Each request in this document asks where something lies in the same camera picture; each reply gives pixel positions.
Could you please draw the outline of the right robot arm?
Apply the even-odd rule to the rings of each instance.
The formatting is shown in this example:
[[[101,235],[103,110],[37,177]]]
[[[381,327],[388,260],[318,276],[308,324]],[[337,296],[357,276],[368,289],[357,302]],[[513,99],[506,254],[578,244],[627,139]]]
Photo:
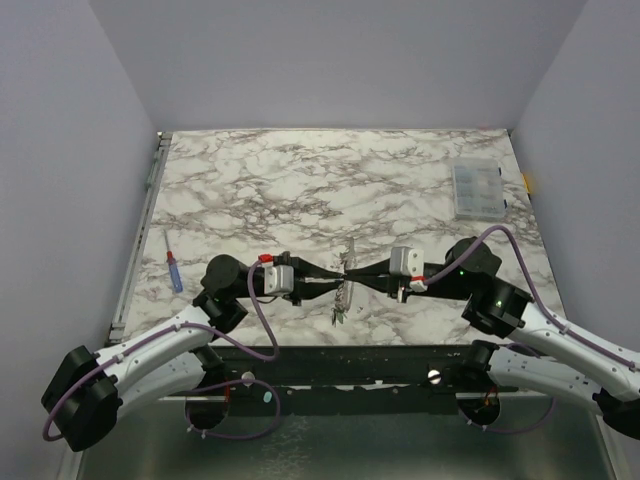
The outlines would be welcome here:
[[[475,341],[459,367],[469,390],[515,387],[561,398],[602,417],[618,433],[639,436],[639,356],[553,313],[534,288],[500,279],[501,260],[483,237],[458,241],[441,264],[419,249],[395,247],[389,259],[344,277],[404,303],[411,296],[463,300],[476,330],[509,339],[533,354]]]

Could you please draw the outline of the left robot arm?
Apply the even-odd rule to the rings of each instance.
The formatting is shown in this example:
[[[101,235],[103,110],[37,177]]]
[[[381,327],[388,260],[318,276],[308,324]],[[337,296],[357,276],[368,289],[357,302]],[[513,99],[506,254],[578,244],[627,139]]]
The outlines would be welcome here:
[[[128,341],[96,352],[79,346],[64,356],[41,398],[48,414],[43,439],[63,440],[72,451],[83,451],[133,409],[175,393],[206,395],[233,386],[213,341],[222,339],[254,359],[273,362],[280,348],[261,298],[299,305],[343,283],[342,274],[288,253],[261,255],[251,266],[230,255],[215,256],[206,267],[201,292],[178,314]],[[271,342],[269,353],[230,336],[248,314],[243,298],[256,309]]]

